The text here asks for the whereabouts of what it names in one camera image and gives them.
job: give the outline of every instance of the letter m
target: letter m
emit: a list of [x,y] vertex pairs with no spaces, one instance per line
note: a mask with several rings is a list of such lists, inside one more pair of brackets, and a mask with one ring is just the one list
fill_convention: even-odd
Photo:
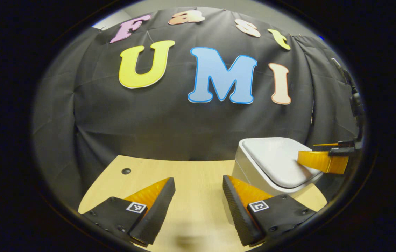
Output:
[[213,95],[209,92],[209,79],[220,101],[225,100],[235,83],[235,90],[229,96],[231,102],[249,104],[254,101],[251,95],[254,67],[257,61],[241,55],[235,59],[229,70],[220,54],[212,48],[196,47],[190,53],[197,59],[195,88],[188,96],[191,102],[210,102]]

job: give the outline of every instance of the table surface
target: table surface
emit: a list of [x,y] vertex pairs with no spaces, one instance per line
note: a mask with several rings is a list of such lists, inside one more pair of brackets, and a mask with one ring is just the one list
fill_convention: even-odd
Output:
[[[164,161],[117,156],[86,192],[78,212],[83,214],[111,196],[123,199],[159,180],[173,177],[176,192],[165,221],[154,244],[145,249],[154,252],[247,251],[253,247],[241,245],[224,207],[222,178],[232,174],[234,163],[235,160]],[[122,174],[124,168],[130,168],[131,172]],[[296,199],[318,199],[307,196],[310,192],[315,194],[315,188],[314,185],[305,188]],[[325,199],[319,197],[317,202],[321,203],[317,203],[317,208],[326,204],[323,201]]]

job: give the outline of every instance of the yellow letter u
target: yellow letter u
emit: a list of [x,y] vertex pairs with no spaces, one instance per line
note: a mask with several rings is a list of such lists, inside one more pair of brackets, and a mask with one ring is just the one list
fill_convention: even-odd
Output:
[[173,40],[153,43],[150,46],[155,50],[153,65],[151,70],[143,75],[136,73],[136,63],[139,53],[144,50],[144,46],[135,46],[124,50],[120,54],[120,57],[122,57],[119,70],[120,83],[127,88],[145,88],[156,83],[165,73],[169,48],[174,44]]

